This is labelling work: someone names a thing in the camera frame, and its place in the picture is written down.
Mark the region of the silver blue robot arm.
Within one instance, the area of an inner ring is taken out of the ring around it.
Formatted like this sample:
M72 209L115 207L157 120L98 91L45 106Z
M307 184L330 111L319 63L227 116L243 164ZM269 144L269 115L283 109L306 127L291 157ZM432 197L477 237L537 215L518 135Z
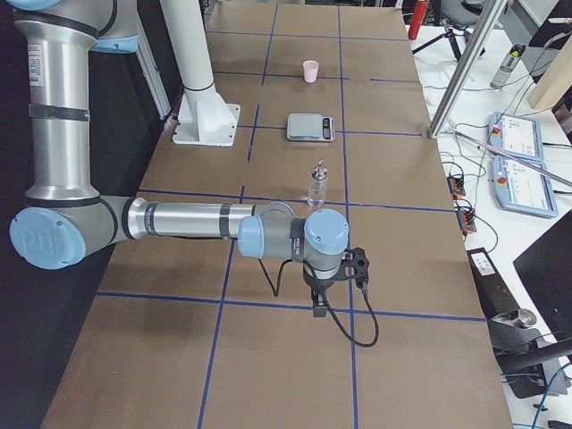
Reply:
M11 221L15 250L49 270L75 265L122 240L147 236L236 240L240 253L302 264L315 316L332 308L327 289L354 262L349 225L332 209L298 217L283 203L165 203L103 196L91 184L88 55L133 53L133 1L15 1L14 23L28 42L35 181Z

